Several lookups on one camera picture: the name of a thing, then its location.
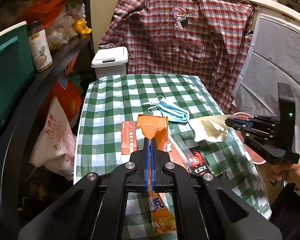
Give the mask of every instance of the orange bag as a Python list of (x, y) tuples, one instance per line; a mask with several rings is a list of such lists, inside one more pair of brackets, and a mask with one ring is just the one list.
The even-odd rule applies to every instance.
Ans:
[(82, 99), (77, 87), (71, 80), (64, 75), (61, 75), (58, 80), (52, 85), (45, 101), (41, 105), (38, 116), (42, 120), (47, 116), (51, 99), (57, 97), (60, 105), (65, 112), (68, 121), (70, 122), (77, 114)]
[[(143, 135), (156, 139), (157, 149), (166, 151), (168, 143), (168, 117), (139, 114), (137, 126)], [(152, 191), (151, 186), (151, 155), (149, 154), (148, 196), (151, 211), (152, 229), (155, 234), (176, 232), (176, 219), (165, 206), (162, 196)]]
[(18, 20), (30, 24), (41, 19), (44, 28), (47, 28), (59, 16), (66, 3), (66, 0), (36, 0), (22, 12)]
[(71, 71), (73, 70), (74, 64), (77, 61), (77, 57), (79, 55), (79, 52), (71, 59), (70, 63), (67, 65), (65, 69), (65, 76), (69, 75)]

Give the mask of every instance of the plastic bag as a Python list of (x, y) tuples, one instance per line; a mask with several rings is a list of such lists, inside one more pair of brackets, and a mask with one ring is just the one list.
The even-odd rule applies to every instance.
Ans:
[(56, 28), (63, 34), (62, 44), (68, 43), (69, 40), (78, 36), (73, 29), (74, 19), (70, 15), (66, 15), (65, 12), (61, 12), (56, 20), (51, 24), (51, 27)]
[(44, 165), (50, 171), (73, 179), (76, 138), (57, 97), (54, 97), (29, 162), (36, 167)]
[(92, 32), (92, 29), (87, 27), (87, 21), (84, 19), (76, 19), (73, 24), (73, 28), (80, 35), (84, 35)]
[(74, 19), (85, 19), (85, 5), (83, 3), (68, 3), (67, 15), (71, 15)]
[(59, 48), (63, 42), (63, 34), (58, 32), (57, 29), (49, 26), (46, 28), (47, 41), (50, 51)]
[(64, 10), (46, 29), (47, 40), (50, 50), (59, 48), (62, 44), (68, 43), (72, 38), (78, 36), (72, 25), (74, 19), (66, 15)]

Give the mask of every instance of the black shelf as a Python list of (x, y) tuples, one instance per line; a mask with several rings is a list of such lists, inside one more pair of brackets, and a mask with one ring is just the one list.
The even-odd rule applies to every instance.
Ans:
[(35, 74), (0, 137), (0, 217), (14, 236), (20, 230), (19, 174), (31, 127), (52, 84), (90, 40), (91, 34), (75, 37), (52, 53), (53, 65)]

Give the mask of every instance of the yellow bag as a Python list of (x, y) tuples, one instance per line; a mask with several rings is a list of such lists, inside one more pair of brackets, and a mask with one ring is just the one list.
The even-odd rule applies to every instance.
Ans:
[(73, 28), (79, 35), (84, 35), (92, 32), (92, 30), (87, 27), (87, 21), (85, 19), (76, 19), (73, 24)]

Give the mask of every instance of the green checkered tablecloth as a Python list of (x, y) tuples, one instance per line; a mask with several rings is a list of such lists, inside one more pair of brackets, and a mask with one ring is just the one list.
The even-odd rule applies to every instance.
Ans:
[[(74, 183), (88, 172), (105, 174), (129, 160), (121, 155), (121, 123), (136, 121), (139, 114), (149, 114), (142, 103), (164, 95), (186, 109), (190, 119), (222, 114), (197, 76), (186, 75), (127, 75), (101, 78), (89, 85), (80, 119), (75, 154)], [(195, 147), (194, 132), (186, 124), (169, 122), (188, 147)], [(265, 218), (271, 215), (258, 172), (233, 129), (227, 140), (219, 143), (200, 142), (212, 170), (227, 171), (230, 187)], [(136, 130), (138, 148), (144, 136)], [(174, 214), (172, 198), (165, 194), (166, 206)], [(154, 235), (147, 193), (129, 194), (122, 239), (177, 239), (176, 233)]]

